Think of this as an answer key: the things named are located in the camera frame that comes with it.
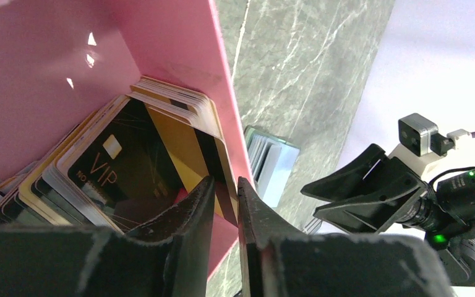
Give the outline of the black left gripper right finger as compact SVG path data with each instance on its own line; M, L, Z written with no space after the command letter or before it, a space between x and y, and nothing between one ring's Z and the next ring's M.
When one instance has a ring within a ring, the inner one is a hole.
M308 235L237 182L243 296L451 296L434 250L402 235Z

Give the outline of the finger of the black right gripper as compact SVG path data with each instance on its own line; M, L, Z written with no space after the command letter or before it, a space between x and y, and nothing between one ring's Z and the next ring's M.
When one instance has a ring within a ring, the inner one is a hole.
M376 144L334 173L306 184L301 194L324 202L387 203L410 193L404 165Z
M381 233L401 220L413 205L428 195L418 180L392 182L368 195L350 197L316 208L314 216L346 233Z

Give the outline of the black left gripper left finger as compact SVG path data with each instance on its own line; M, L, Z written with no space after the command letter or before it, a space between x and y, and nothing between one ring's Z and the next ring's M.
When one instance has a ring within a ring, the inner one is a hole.
M121 235L0 225L0 296L204 296L215 181Z

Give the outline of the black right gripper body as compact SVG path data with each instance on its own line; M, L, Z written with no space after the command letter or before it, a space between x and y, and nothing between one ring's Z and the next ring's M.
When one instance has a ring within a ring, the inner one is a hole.
M433 194L419 199L398 223L425 232L453 286L475 287L475 167L436 176Z

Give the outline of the mint green card holder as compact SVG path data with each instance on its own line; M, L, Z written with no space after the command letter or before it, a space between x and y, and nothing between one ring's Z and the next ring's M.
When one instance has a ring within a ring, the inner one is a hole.
M280 203L300 148L256 127L244 131L250 168L257 194L269 207Z

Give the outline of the gold card with black stripe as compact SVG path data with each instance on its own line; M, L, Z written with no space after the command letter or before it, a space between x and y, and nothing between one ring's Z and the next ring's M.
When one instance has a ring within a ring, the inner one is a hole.
M236 181L213 102L207 97L159 95L133 88L129 96L144 102L186 189L204 177L215 180L215 213L237 225Z

